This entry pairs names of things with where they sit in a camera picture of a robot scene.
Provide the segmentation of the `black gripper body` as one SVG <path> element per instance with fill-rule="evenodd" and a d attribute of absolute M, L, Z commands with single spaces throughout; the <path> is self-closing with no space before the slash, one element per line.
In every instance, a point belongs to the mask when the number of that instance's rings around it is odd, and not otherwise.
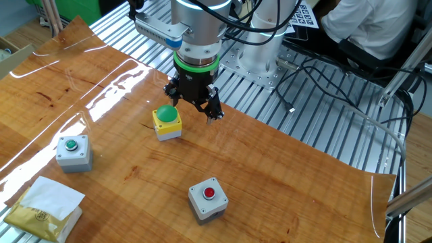
<path fill-rule="evenodd" d="M 181 67 L 177 70 L 177 91 L 189 103 L 203 104 L 209 96 L 208 85 L 213 84 L 218 76 L 218 69 L 207 72 L 191 72 Z"/>

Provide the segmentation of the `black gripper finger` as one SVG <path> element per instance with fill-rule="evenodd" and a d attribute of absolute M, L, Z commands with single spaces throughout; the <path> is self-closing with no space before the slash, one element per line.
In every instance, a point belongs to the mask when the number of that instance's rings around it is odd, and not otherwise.
<path fill-rule="evenodd" d="M 163 87 L 165 95 L 171 99 L 171 105 L 175 107 L 180 99 L 183 99 L 183 94 L 178 90 L 180 79 L 175 76 L 168 84 Z"/>
<path fill-rule="evenodd" d="M 222 119 L 224 112 L 219 99 L 219 89 L 213 84 L 207 86 L 208 96 L 195 102 L 196 109 L 207 116 L 207 125 L 215 120 Z"/>

